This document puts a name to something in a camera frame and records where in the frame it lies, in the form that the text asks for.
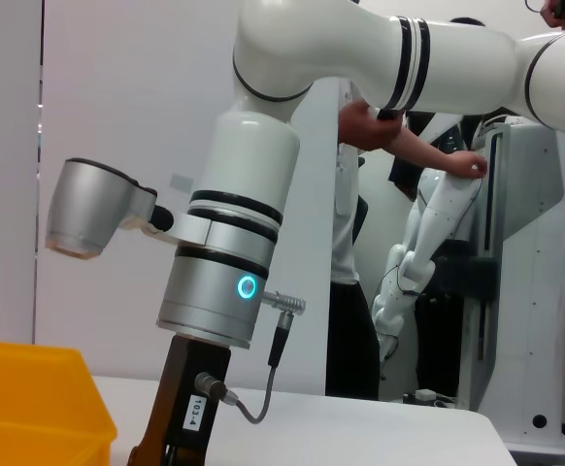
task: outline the label sticker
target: label sticker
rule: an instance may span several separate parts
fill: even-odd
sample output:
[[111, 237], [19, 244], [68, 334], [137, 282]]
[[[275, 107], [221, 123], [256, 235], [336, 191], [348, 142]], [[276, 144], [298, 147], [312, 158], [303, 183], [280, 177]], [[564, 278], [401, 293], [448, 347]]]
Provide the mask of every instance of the label sticker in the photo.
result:
[[183, 420], [183, 429], [198, 432], [201, 429], [201, 421], [205, 412], [207, 398], [204, 396], [192, 395], [189, 397], [189, 405], [187, 405], [187, 413]]

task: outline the blue led light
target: blue led light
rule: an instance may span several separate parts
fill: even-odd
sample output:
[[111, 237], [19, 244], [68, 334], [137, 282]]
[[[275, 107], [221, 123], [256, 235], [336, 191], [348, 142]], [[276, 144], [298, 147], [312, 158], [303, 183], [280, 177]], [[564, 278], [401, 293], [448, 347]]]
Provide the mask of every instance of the blue led light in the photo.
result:
[[241, 277], [237, 282], [237, 292], [240, 297], [250, 299], [256, 293], [256, 280], [250, 275]]

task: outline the yellow bin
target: yellow bin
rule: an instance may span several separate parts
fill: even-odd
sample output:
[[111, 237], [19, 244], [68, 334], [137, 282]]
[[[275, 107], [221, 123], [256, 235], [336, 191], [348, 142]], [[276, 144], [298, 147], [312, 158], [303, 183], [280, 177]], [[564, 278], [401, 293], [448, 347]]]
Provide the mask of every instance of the yellow bin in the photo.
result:
[[0, 344], [0, 466], [108, 466], [115, 438], [79, 352]]

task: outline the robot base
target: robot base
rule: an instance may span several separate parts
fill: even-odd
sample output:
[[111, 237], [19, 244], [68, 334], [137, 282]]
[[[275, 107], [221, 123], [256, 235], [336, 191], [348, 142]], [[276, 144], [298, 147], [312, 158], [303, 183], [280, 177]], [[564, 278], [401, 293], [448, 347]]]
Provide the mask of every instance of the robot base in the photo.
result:
[[565, 466], [565, 436], [555, 446], [513, 444], [505, 446], [519, 466]]

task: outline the gray cable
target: gray cable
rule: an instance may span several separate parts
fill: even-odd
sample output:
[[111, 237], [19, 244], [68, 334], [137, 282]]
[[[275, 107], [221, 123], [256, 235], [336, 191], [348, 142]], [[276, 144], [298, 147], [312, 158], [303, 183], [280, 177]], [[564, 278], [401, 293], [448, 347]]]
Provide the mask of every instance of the gray cable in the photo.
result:
[[261, 409], [261, 414], [258, 417], [254, 417], [248, 411], [248, 408], [240, 400], [237, 401], [237, 407], [240, 409], [244, 417], [252, 424], [260, 423], [265, 416], [267, 411], [270, 409], [270, 399], [272, 398], [272, 386], [274, 385], [274, 375], [276, 374], [276, 368], [270, 369], [270, 377], [267, 379], [267, 388], [265, 389], [265, 400], [263, 401], [263, 408]]

